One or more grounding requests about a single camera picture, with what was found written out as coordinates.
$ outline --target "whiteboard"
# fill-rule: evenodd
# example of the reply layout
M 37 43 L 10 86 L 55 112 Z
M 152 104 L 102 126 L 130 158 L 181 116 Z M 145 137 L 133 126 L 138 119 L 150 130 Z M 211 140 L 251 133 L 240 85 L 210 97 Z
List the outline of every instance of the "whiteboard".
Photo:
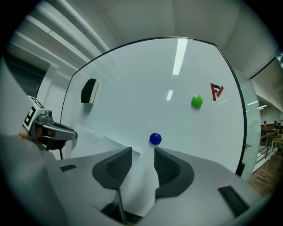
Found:
M 97 79 L 99 87 L 94 104 L 86 105 L 80 94 L 90 78 Z M 211 84 L 223 87 L 219 97 Z M 191 105 L 194 95 L 203 98 L 200 108 Z M 138 185 L 129 195 L 141 197 L 144 204 L 123 204 L 126 211 L 143 216 L 154 204 L 158 187 L 149 136 L 160 133 L 159 147 L 236 172 L 245 139 L 242 104 L 236 77 L 215 45 L 158 38 L 114 49 L 81 68 L 70 81 L 61 123 L 72 128 L 80 123 L 141 153 L 133 179 Z

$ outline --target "railing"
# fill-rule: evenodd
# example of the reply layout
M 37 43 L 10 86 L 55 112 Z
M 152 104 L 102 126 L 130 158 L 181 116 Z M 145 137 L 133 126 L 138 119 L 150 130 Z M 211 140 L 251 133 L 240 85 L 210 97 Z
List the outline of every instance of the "railing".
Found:
M 260 154 L 260 156 L 257 156 L 257 158 L 260 158 L 262 155 L 264 155 L 265 154 L 265 158 L 267 158 L 267 156 L 271 153 L 271 151 L 270 152 L 268 152 L 268 150 L 270 150 L 271 149 L 271 147 L 270 147 L 270 145 L 269 144 L 271 144 L 271 142 L 272 142 L 272 139 L 273 138 L 275 138 L 276 136 L 277 136 L 277 134 L 278 134 L 278 130 L 275 130 L 275 131 L 272 131 L 272 132 L 266 132 L 266 134 L 265 135 L 263 135 L 263 136 L 261 136 L 260 137 L 260 146 L 263 146 L 263 145 L 265 145 L 266 144 L 266 146 L 264 147 L 264 148 L 262 148 L 261 150 L 259 150 L 259 152 L 261 152 Z M 264 158 L 260 158 L 260 160 L 257 160 L 256 161 L 256 163 L 258 163 L 258 162 L 260 162 L 262 159 L 264 159 Z

